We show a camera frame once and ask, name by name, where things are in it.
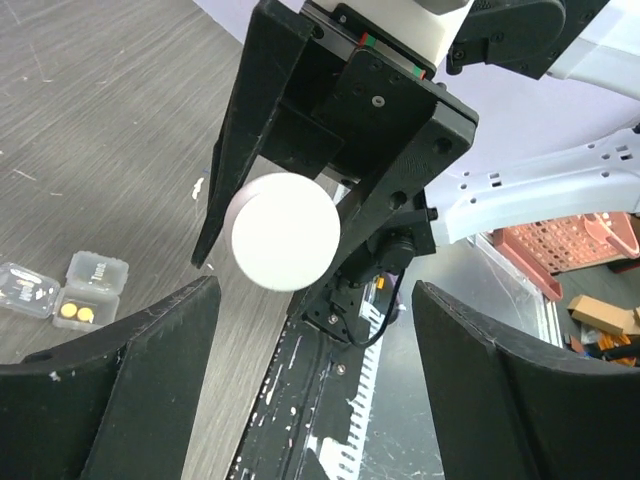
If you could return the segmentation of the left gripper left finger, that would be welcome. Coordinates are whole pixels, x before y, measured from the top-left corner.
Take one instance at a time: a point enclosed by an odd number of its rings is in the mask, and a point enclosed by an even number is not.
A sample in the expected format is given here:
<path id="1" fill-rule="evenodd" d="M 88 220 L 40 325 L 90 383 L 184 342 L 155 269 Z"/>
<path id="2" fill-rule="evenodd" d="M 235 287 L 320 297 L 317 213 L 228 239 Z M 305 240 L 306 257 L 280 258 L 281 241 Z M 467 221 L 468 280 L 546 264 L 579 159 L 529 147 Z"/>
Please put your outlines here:
<path id="1" fill-rule="evenodd" d="M 221 290 L 201 277 L 158 303 L 1 369 L 5 479 L 178 479 Z"/>

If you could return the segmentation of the white pill bottle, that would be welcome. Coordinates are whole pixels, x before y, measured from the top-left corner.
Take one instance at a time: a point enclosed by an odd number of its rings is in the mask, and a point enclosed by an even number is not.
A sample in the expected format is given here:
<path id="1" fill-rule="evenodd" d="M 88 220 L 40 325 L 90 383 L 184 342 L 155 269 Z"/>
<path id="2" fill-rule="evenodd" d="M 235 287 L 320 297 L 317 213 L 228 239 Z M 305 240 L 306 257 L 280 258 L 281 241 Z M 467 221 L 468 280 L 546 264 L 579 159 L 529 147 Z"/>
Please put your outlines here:
<path id="1" fill-rule="evenodd" d="M 224 238 L 244 275 L 262 288 L 295 292 L 329 269 L 341 224 L 329 194 L 302 175 L 260 176 L 233 196 Z"/>

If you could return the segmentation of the clear pill box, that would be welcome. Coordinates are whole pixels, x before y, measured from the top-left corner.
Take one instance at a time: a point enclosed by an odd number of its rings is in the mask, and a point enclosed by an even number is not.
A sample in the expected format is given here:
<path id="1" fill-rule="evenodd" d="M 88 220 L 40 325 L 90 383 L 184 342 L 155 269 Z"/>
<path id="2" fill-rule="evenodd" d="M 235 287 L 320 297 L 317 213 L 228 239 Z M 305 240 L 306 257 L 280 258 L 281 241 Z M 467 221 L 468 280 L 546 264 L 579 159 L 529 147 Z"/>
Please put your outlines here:
<path id="1" fill-rule="evenodd" d="M 57 328 L 92 332 L 112 324 L 128 279 L 129 264 L 89 251 L 76 252 L 65 283 L 15 263 L 1 265 L 1 305 L 34 318 L 50 319 Z M 92 308 L 95 318 L 84 323 L 60 315 L 60 307 L 74 303 Z"/>

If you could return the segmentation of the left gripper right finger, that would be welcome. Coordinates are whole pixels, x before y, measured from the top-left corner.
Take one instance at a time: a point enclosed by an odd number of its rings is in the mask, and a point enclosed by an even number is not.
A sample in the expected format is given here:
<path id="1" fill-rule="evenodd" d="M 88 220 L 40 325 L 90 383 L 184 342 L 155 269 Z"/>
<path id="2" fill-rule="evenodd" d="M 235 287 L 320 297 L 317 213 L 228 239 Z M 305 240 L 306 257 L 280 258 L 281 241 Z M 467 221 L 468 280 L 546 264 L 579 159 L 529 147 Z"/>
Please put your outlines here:
<path id="1" fill-rule="evenodd" d="M 535 338 L 418 282 L 412 306 L 449 479 L 635 479 L 639 372 Z"/>

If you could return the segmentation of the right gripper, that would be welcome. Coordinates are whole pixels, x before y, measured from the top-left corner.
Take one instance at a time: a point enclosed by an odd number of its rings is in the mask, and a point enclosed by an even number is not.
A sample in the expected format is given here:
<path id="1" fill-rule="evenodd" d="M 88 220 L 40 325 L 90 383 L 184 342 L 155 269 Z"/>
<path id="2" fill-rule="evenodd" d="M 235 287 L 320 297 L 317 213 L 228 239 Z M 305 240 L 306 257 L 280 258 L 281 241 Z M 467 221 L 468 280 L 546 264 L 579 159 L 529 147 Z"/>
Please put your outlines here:
<path id="1" fill-rule="evenodd" d="M 366 347 L 376 338 L 358 318 L 362 291 L 378 275 L 401 275 L 414 258 L 435 252 L 438 212 L 424 189 L 469 150 L 479 115 L 434 82 L 435 66 L 416 64 L 406 47 L 388 47 L 388 35 L 377 40 L 379 28 L 339 3 L 330 16 L 344 14 L 360 35 L 348 60 L 317 42 L 324 36 L 318 22 L 279 1 L 254 7 L 191 263 L 204 264 L 214 247 L 284 95 L 271 139 L 302 154 L 288 168 L 309 176 L 328 170 L 348 188 L 338 204 L 334 259 L 293 295 L 287 315 Z"/>

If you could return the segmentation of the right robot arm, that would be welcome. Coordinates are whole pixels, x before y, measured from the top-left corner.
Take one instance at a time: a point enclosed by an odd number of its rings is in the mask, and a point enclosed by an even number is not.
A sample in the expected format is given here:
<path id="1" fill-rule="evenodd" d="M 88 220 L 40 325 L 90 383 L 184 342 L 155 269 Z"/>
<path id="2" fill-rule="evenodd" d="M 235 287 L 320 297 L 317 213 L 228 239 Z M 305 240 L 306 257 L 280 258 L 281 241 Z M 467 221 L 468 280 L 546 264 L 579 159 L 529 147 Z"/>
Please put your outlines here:
<path id="1" fill-rule="evenodd" d="M 219 238 L 288 316 L 465 237 L 639 209 L 635 1 L 254 1 L 191 261 Z"/>

